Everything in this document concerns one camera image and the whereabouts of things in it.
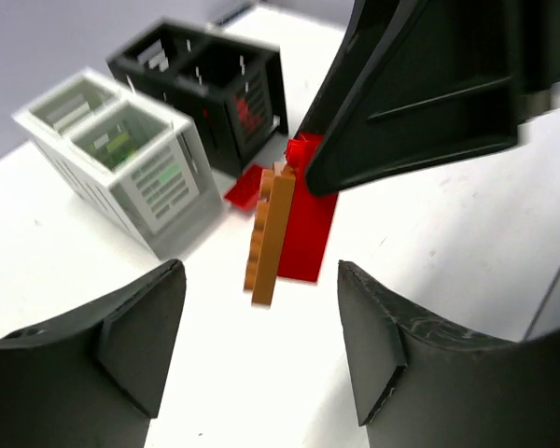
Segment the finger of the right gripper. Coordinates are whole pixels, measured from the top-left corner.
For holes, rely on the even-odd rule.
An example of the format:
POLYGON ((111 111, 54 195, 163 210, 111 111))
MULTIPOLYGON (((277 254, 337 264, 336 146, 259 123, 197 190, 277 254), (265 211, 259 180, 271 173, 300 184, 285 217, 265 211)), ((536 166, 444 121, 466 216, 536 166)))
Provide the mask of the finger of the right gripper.
POLYGON ((560 1, 354 3, 300 130, 315 196, 515 147, 553 108, 560 1))

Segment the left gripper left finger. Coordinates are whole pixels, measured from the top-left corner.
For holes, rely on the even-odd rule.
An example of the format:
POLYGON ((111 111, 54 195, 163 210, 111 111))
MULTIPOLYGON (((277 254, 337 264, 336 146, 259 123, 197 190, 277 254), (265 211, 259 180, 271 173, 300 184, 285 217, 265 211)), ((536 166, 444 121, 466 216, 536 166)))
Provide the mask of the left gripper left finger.
POLYGON ((0 338, 0 447, 141 447, 159 415, 187 278, 171 259, 0 338))

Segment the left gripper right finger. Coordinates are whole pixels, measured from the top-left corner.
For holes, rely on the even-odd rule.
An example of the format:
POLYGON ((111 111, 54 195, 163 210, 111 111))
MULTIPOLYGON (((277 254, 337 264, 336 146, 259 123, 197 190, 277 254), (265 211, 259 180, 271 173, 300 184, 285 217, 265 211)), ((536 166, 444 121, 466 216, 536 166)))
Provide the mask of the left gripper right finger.
POLYGON ((560 447, 560 329, 518 343, 338 266, 359 424, 372 447, 560 447))

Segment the small red lego piece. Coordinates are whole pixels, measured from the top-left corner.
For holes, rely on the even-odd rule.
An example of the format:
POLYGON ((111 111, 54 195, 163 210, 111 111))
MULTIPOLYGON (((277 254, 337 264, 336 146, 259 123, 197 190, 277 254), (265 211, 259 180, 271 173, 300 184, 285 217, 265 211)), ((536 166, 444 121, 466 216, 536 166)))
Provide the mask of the small red lego piece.
POLYGON ((322 137, 299 133, 287 144, 287 164, 293 169, 295 187, 277 275, 315 283, 325 255, 337 194, 317 198, 306 184, 305 173, 322 137))

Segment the lime green small lego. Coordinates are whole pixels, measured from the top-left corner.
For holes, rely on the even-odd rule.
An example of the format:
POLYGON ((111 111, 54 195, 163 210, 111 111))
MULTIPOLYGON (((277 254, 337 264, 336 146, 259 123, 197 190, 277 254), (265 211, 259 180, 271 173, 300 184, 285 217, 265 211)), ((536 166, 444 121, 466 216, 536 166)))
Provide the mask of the lime green small lego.
POLYGON ((92 143, 88 147, 89 153, 108 169, 115 169, 136 153, 137 149, 137 144, 128 132, 120 133, 100 147, 96 143, 92 143))

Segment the red flower lego piece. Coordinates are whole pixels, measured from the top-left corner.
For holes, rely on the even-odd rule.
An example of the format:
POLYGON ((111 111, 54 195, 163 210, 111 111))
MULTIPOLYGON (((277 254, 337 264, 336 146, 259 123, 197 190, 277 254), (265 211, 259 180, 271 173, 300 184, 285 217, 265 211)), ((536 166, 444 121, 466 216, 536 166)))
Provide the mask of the red flower lego piece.
POLYGON ((233 101, 244 140, 252 138, 265 121, 266 105, 261 95, 250 98, 233 96, 233 101))

